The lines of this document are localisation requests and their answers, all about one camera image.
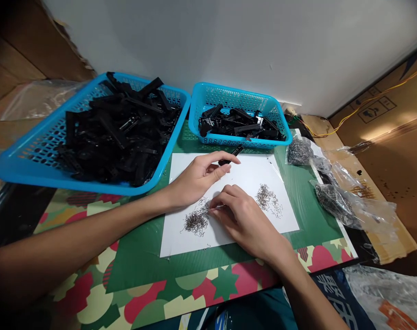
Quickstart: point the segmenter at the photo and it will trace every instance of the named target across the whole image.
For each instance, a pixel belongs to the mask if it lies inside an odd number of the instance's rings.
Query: table
[[[174,153],[218,149],[219,146],[200,144],[185,123]],[[247,149],[245,152],[268,151]],[[344,238],[344,230],[318,205],[313,187],[308,182],[314,178],[311,169],[284,165],[283,148],[275,151],[275,156],[302,229],[285,234],[296,249],[301,264],[307,271],[317,272],[353,260],[355,251],[351,251]],[[169,169],[170,162],[153,191],[167,184]],[[303,178],[302,182],[298,181],[299,177]],[[305,201],[293,201],[295,196],[301,196]],[[117,207],[132,199],[60,189],[34,233]],[[278,283],[278,277],[269,267],[261,260],[251,258],[236,244],[226,246],[226,253],[222,253],[220,247],[214,247],[191,256],[178,255],[175,260],[174,256],[170,260],[159,259],[159,250],[155,249],[160,246],[158,240],[160,243],[163,220],[161,216],[133,230],[50,293],[44,305],[51,312],[53,322],[73,329],[135,329]],[[156,235],[149,235],[149,232],[156,232]],[[195,263],[195,260],[208,262]]]
[[[185,123],[174,153],[211,152],[218,149],[219,146],[200,144],[196,137],[190,133],[187,123]],[[279,151],[278,165],[282,168],[281,175],[285,179],[290,199],[293,195],[304,197],[304,194],[300,194],[299,190],[296,190],[299,185],[295,177],[299,174],[298,172],[301,172],[302,175],[307,175],[306,178],[314,178],[313,172],[308,168],[283,166],[285,153],[283,150]],[[268,151],[247,149],[245,152],[266,153]],[[155,190],[167,184],[169,168],[170,164]],[[311,219],[308,220],[308,214],[316,212],[320,215],[320,220],[325,221],[324,223],[331,221],[332,224],[332,221],[335,221],[318,205],[312,186],[309,183],[306,186],[311,190],[306,191],[310,199],[304,205],[293,203],[291,200],[299,225],[303,230],[300,234],[285,234],[296,249],[302,265],[307,271],[316,273],[333,267],[339,268],[342,265],[358,263],[360,259],[354,258],[347,240],[337,225],[324,226],[323,223],[317,221],[316,217],[314,217],[314,222],[310,221]],[[51,189],[19,185],[12,196],[15,200],[20,198],[20,193],[17,193],[17,190],[22,192],[23,198],[26,200],[22,209],[9,208],[7,205],[0,218],[10,219],[9,215],[13,213],[13,218],[18,226],[22,229],[24,226],[28,228],[32,226],[30,223],[33,222],[33,219],[28,219],[29,224],[27,225],[21,224],[21,221],[24,222],[29,214],[42,212],[39,211],[39,205],[47,203]],[[40,218],[34,232],[38,233],[76,221],[130,200],[132,200],[130,197],[58,190]],[[133,285],[130,279],[131,274],[134,274],[132,273],[134,268],[141,270],[141,273],[146,273],[145,267],[137,263],[137,258],[133,256],[134,247],[136,248],[133,243],[137,241],[137,238],[143,236],[141,235],[143,231],[152,228],[152,225],[158,225],[161,221],[162,217],[156,218],[132,231],[119,242],[112,244],[99,256],[90,260],[76,274],[70,276],[58,289],[34,308],[37,308],[40,313],[50,314],[54,323],[68,329],[100,329],[101,327],[134,329],[253,293],[278,283],[278,278],[261,260],[253,259],[246,253],[242,253],[236,254],[233,259],[227,260],[227,262],[224,260],[224,263],[200,271],[191,270],[188,274],[178,274],[179,276],[176,277],[152,281],[145,278],[143,279],[145,283]],[[312,225],[312,230],[305,230],[305,226],[308,224]],[[319,227],[317,227],[320,224],[328,228],[324,233],[320,233]],[[357,238],[360,232],[350,229],[347,231],[351,240],[356,242],[356,247],[362,244],[363,240]],[[16,233],[13,237],[4,239],[2,242],[11,242],[19,238],[20,235]],[[125,251],[129,252],[129,259],[124,257]],[[237,253],[242,250],[235,250],[232,247],[232,251]],[[357,253],[360,255],[362,249],[357,248]]]

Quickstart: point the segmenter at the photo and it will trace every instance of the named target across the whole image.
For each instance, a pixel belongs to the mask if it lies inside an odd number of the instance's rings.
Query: wire
[[[360,110],[363,106],[365,106],[367,103],[369,103],[370,101],[373,101],[373,100],[375,100],[375,99],[378,99],[380,96],[382,96],[382,95],[384,95],[384,94],[386,94],[386,93],[388,93],[388,92],[390,92],[392,89],[395,89],[395,88],[397,88],[397,87],[400,87],[400,86],[402,86],[402,85],[404,85],[406,82],[408,82],[409,80],[411,80],[411,79],[413,79],[414,77],[416,77],[417,76],[417,70],[415,71],[415,73],[413,73],[410,77],[408,77],[406,80],[404,80],[403,82],[401,82],[401,83],[399,83],[398,85],[395,85],[395,86],[392,86],[392,87],[390,87],[390,88],[388,88],[388,89],[386,89],[385,91],[383,91],[383,92],[381,92],[381,93],[379,93],[379,94],[377,94],[377,95],[375,95],[374,97],[372,97],[372,98],[370,98],[370,99],[366,99],[366,100],[364,100],[364,101],[362,101],[361,102],[361,104],[360,104],[360,106],[358,107],[358,108],[356,108],[350,115],[348,115],[348,116],[346,116],[346,117],[344,117],[341,121],[340,121],[340,124],[338,124],[338,126],[337,126],[337,128],[336,129],[334,129],[331,133],[326,133],[326,134],[315,134],[313,131],[312,131],[312,129],[307,125],[307,124],[305,124],[305,122],[304,121],[302,121],[302,120],[300,120],[300,122],[303,124],[303,125],[305,125],[305,127],[311,132],[311,134],[312,134],[312,136],[314,137],[314,138],[324,138],[324,137],[326,137],[326,136],[328,136],[328,135],[331,135],[331,134],[334,134],[334,133],[336,133],[337,131],[338,131],[338,129],[341,127],[341,125],[343,125],[343,123],[346,121],[346,120],[348,120],[351,116],[353,116],[354,114],[356,114],[357,112],[358,112],[358,110]]]

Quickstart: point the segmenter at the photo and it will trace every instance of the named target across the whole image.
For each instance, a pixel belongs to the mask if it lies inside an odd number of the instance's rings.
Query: white paper sheet
[[[199,155],[201,154],[173,154],[170,168],[170,182],[176,179],[190,162]],[[263,210],[263,212],[268,216],[278,232],[285,233],[299,230],[299,225],[288,199],[285,185],[280,177],[274,156],[240,154],[238,158],[241,164],[236,165],[231,163],[230,173],[215,183],[201,200],[184,210],[166,214],[161,242],[161,258],[234,242],[217,220],[209,216],[207,216],[207,228],[203,228],[197,233],[184,229],[186,215],[204,207],[227,184],[238,185],[252,197],[257,195],[261,184],[266,184],[268,189],[276,196],[277,202],[274,202],[272,199],[268,209]]]

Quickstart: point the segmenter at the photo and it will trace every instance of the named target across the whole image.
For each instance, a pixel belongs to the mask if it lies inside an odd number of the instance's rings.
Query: finger
[[[201,156],[202,160],[207,164],[207,166],[211,163],[220,161],[220,160],[230,160],[235,164],[240,164],[241,161],[233,154],[229,154],[225,151],[215,151],[211,154],[207,154],[204,156]]]
[[[238,198],[248,196],[247,193],[243,191],[242,189],[240,189],[237,185],[233,185],[233,186],[226,185],[224,189],[222,189],[222,191],[228,193],[231,196],[238,197]]]
[[[216,170],[217,168],[219,167],[219,165],[216,165],[216,164],[210,164],[208,167],[207,167],[207,173],[212,173],[214,170]]]
[[[219,181],[225,174],[227,174],[230,168],[231,168],[230,164],[224,164],[218,167],[217,169],[215,169],[213,172],[207,175],[204,179],[209,181],[210,185],[212,185],[215,182]]]
[[[236,232],[238,232],[239,227],[231,211],[226,212],[224,209],[210,209],[208,212],[221,223],[221,225],[228,231],[228,233],[230,233],[230,235],[233,236]]]
[[[232,186],[234,188],[234,190],[236,191],[236,193],[238,195],[240,195],[240,197],[248,197],[249,195],[238,185],[233,185]]]
[[[236,197],[233,197],[226,192],[221,192],[219,195],[215,196],[210,202],[210,208],[214,209],[218,205],[227,205],[232,206]]]

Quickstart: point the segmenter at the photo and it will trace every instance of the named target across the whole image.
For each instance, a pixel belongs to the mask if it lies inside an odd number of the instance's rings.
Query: colorful patterned tablecloth
[[[39,233],[103,212],[128,197],[58,190],[35,230]],[[259,260],[117,292],[106,292],[119,242],[86,263],[45,299],[52,322],[69,330],[129,330],[271,287],[276,274]],[[308,272],[352,259],[344,238],[297,249]]]
[[[173,152],[207,153],[217,149],[218,146],[199,143],[186,122]],[[231,152],[234,148],[223,149]],[[268,151],[246,149],[244,152]],[[284,236],[297,251],[303,267],[308,272],[316,272],[352,260],[350,247],[335,218],[318,204],[313,187],[309,184],[309,180],[315,178],[310,168],[284,165],[285,149],[277,152],[276,148],[274,155],[301,229]],[[152,191],[167,185],[169,169],[170,161],[160,183]],[[34,233],[118,207],[132,199],[59,189]],[[161,242],[162,221],[164,216],[157,217],[128,233],[86,263],[36,307],[50,313],[52,325],[60,329],[129,330],[277,284],[278,277],[268,266],[259,259],[244,256],[243,250],[236,244],[226,246],[225,250],[231,252],[228,257],[222,255],[217,247],[187,260],[176,256],[175,261],[170,259],[170,263],[175,262],[175,268],[168,270],[164,267],[166,261],[158,257],[157,245],[154,246],[157,249],[155,251],[142,251],[144,255],[139,251],[143,245],[139,241],[143,240],[145,234],[148,235],[148,231],[153,231],[152,228]],[[199,264],[194,267],[193,264],[208,256],[224,260],[225,263],[208,261],[205,265],[216,266],[204,268],[204,265]],[[159,280],[149,281],[150,278],[158,278],[154,272],[160,263],[168,272],[160,274],[163,278]]]

